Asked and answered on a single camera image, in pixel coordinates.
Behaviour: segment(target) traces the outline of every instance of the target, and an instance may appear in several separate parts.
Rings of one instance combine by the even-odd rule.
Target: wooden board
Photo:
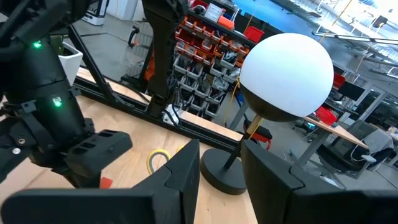
[[[165,149],[174,155],[179,147],[190,140],[85,97],[79,96],[78,102],[84,116],[93,119],[97,131],[124,131],[130,134],[133,141],[133,148],[103,171],[103,176],[113,180],[112,188],[130,188],[148,177],[146,159],[154,149]],[[201,144],[201,155],[208,148],[210,147]],[[165,159],[156,157],[153,165],[157,169],[164,162]],[[20,189],[54,187],[70,188],[71,185],[48,169],[25,161],[0,184],[0,201]],[[226,195],[213,188],[201,176],[195,223],[256,223],[256,218],[247,192],[238,196]]]
[[[342,137],[345,140],[349,140],[350,142],[357,144],[365,149],[369,149],[369,147],[367,145],[365,145],[365,143],[361,142],[361,140],[357,139],[355,136],[353,136],[351,133],[349,133],[347,130],[345,130],[343,127],[341,127],[340,125],[333,128],[330,125],[325,124],[322,121],[315,121],[312,118],[306,117],[304,118],[304,120],[315,124],[316,126],[318,126],[319,128],[325,129],[327,131],[329,131],[332,134],[336,134],[339,137]]]
[[[93,76],[91,76],[90,72],[87,69],[79,68],[78,76],[95,83]],[[134,93],[132,90],[130,90],[120,84],[117,84],[115,82],[112,82],[111,80],[106,80],[106,81],[111,85],[111,87],[114,91],[116,91],[120,94],[126,95],[132,99],[137,100],[137,101],[140,101],[141,103],[145,103],[145,104],[147,103],[137,93]],[[147,95],[144,95],[144,96],[148,100],[150,100],[150,96],[147,96]],[[186,112],[186,111],[184,111],[181,114],[181,118],[184,119],[185,121],[190,121],[194,124],[197,124],[206,129],[212,130],[212,131],[222,134],[224,136],[227,136],[236,141],[239,141],[242,138],[242,135],[235,131],[232,131],[228,128],[224,128],[218,124],[215,124],[211,121],[208,121],[206,119],[203,119],[201,117],[198,117],[198,116],[191,114],[189,112]]]

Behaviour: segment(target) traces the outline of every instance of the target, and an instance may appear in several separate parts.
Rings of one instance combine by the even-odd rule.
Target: black metal frame
[[[136,116],[145,121],[156,124],[162,128],[166,128],[178,134],[189,138],[199,139],[202,143],[209,146],[222,149],[226,152],[233,152],[238,145],[238,141],[228,138],[215,131],[206,129],[202,126],[194,124],[189,121],[180,119],[179,126],[173,126],[162,121],[160,118],[155,118],[148,115],[147,104],[132,99],[128,96],[116,93],[112,90],[109,83],[106,82],[101,74],[98,66],[95,64],[93,57],[89,53],[82,39],[78,35],[76,29],[71,25],[69,28],[69,37],[77,50],[83,53],[83,61],[90,71],[96,83],[88,81],[79,76],[76,77],[74,86],[81,90],[83,96],[99,101],[107,106],[123,111],[130,115]]]

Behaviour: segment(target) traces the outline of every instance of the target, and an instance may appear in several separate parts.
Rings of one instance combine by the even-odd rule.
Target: floor
[[[86,22],[78,21],[75,24],[76,29],[81,35],[98,34],[84,37],[83,41],[89,48],[92,56],[97,62],[104,75],[119,80],[123,76],[131,63],[136,63],[140,58],[133,56],[132,50],[127,46],[132,25],[130,21],[120,21],[112,16],[107,16],[105,24],[101,27],[92,26]],[[235,100],[230,104],[231,95],[228,95],[221,105],[220,113],[214,122],[224,124],[225,112],[226,123],[229,124],[239,109]],[[254,113],[248,110],[246,113],[249,119],[253,119]],[[238,125],[237,131],[243,131],[243,120]],[[296,155],[301,155],[308,147],[304,131],[293,130],[293,123],[275,123],[272,121],[263,121],[262,126],[271,130],[273,135],[271,152],[279,157],[286,159],[285,152],[292,150]],[[366,171],[359,180],[354,180],[345,175],[339,176],[339,179],[348,189],[396,189],[398,188],[398,170],[382,164],[376,172]]]

